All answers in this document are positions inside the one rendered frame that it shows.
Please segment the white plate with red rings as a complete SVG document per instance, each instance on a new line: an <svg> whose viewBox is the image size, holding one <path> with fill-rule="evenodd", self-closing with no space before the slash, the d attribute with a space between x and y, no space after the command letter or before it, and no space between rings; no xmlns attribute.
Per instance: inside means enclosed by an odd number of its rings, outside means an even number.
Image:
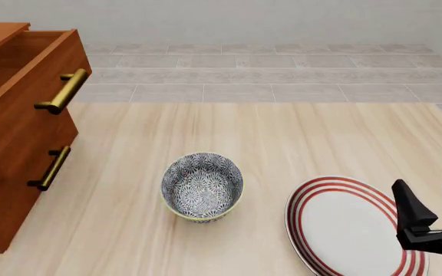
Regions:
<svg viewBox="0 0 442 276"><path fill-rule="evenodd" d="M285 206L289 241L314 276L427 276L429 257L396 238L397 209L382 191L346 176L304 181Z"/></svg>

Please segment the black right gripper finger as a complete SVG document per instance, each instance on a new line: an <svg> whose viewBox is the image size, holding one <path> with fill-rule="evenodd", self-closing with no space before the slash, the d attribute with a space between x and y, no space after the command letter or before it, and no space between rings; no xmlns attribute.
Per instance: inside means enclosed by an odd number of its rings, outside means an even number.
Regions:
<svg viewBox="0 0 442 276"><path fill-rule="evenodd" d="M438 220L437 215L422 204L403 179L397 179L391 188L397 209L398 230L429 230Z"/></svg>

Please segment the closed wooden drawer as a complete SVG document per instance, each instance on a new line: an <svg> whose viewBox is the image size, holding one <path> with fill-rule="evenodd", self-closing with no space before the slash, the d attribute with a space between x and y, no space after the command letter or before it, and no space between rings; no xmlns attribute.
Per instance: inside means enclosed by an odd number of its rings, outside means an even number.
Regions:
<svg viewBox="0 0 442 276"><path fill-rule="evenodd" d="M67 110L0 114L0 198L34 192L27 182L40 179L51 165L49 153L70 146L77 134Z"/></svg>

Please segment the blue patterned bowl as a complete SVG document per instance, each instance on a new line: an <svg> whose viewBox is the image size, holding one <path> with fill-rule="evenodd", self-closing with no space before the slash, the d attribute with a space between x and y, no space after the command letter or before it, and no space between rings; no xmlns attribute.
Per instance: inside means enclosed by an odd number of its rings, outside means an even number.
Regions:
<svg viewBox="0 0 442 276"><path fill-rule="evenodd" d="M218 153L190 153L175 160L163 174L161 195L179 217L195 223L220 220L242 197L239 167Z"/></svg>

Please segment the open wooden drawer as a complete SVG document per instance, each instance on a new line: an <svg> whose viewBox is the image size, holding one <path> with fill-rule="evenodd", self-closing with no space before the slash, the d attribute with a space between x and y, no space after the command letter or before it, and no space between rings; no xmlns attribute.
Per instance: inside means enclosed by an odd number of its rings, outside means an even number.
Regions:
<svg viewBox="0 0 442 276"><path fill-rule="evenodd" d="M0 114L34 109L66 84L61 74L91 66L77 30L20 31L0 44Z"/></svg>

